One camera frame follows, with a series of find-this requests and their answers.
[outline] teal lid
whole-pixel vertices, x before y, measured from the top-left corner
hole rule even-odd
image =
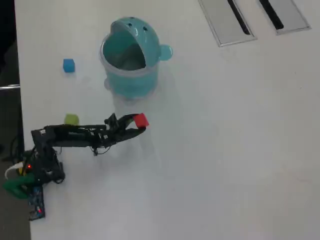
[[[111,24],[111,34],[120,31],[130,33],[140,46],[147,67],[153,67],[159,60],[171,58],[173,51],[168,45],[160,45],[155,30],[145,21],[136,17],[123,17]]]

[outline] container handle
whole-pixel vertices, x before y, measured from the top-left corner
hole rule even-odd
[[[173,49],[169,46],[169,45],[160,45],[160,49],[161,49],[161,56],[160,56],[160,60],[161,61],[167,61],[169,60],[172,55],[174,54]]]

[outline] robotic arm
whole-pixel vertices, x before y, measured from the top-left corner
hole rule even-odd
[[[135,122],[137,128],[127,128]],[[3,187],[17,198],[29,198],[37,211],[31,220],[45,216],[42,185],[49,182],[60,184],[65,179],[63,163],[58,161],[53,147],[90,147],[93,155],[98,149],[132,139],[142,134],[149,125],[145,115],[128,114],[117,119],[113,113],[103,125],[49,125],[32,130],[34,148],[24,153],[20,177],[7,180]]]

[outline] white cable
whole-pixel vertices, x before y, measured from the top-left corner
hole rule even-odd
[[[15,165],[9,167],[9,168],[8,168],[7,170],[5,170],[5,172],[4,172],[4,177],[5,177],[5,179],[8,179],[8,176],[7,176],[7,175],[8,175],[8,172],[9,172],[9,171],[14,170],[14,169],[22,168],[23,166],[24,166],[24,162],[21,161],[21,162],[16,163]]]

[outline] black slot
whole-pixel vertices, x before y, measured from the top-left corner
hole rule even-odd
[[[247,25],[245,24],[244,20],[242,19],[242,17],[241,17],[241,15],[240,15],[240,13],[239,13],[239,11],[238,11],[238,9],[237,9],[234,1],[233,1],[233,0],[227,0],[227,1],[228,1],[229,5],[230,5],[230,7],[231,7],[231,9],[232,9],[232,11],[233,11],[236,19],[238,20],[238,22],[239,22],[239,24],[240,24],[240,27],[242,28],[242,31],[243,31],[246,35],[250,35],[250,32],[249,32],[249,30],[248,30],[248,28],[247,28]]]
[[[269,16],[272,24],[274,25],[275,29],[277,29],[277,30],[283,29],[284,28],[284,24],[282,23],[282,21],[278,17],[276,11],[271,6],[270,2],[268,0],[259,0],[259,1],[261,3],[262,7],[264,8],[266,14],[268,14],[268,16]]]

